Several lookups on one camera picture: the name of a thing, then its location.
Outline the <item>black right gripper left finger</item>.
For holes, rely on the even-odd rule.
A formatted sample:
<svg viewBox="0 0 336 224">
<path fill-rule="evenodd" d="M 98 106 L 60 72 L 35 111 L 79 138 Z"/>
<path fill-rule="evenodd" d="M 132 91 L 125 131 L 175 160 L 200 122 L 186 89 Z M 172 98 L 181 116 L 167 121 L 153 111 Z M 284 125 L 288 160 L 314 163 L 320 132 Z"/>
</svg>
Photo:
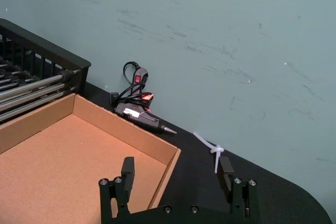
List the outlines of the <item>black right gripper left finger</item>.
<svg viewBox="0 0 336 224">
<path fill-rule="evenodd" d="M 130 215 L 128 202 L 135 177 L 134 157 L 125 157 L 121 168 L 121 175 L 113 180 L 102 178 L 99 180 L 100 213 L 101 219 L 113 219 L 111 199 L 117 202 L 117 217 Z"/>
</svg>

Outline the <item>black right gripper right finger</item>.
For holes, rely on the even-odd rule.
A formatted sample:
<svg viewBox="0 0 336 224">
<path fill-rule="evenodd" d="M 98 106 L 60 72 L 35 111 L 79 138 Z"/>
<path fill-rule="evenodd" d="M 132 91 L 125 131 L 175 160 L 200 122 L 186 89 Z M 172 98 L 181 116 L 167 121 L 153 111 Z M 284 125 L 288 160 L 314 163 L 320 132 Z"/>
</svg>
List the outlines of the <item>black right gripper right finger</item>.
<svg viewBox="0 0 336 224">
<path fill-rule="evenodd" d="M 226 156 L 218 160 L 217 177 L 230 204 L 230 219 L 260 218 L 257 182 L 254 179 L 243 179 L 236 175 Z"/>
</svg>

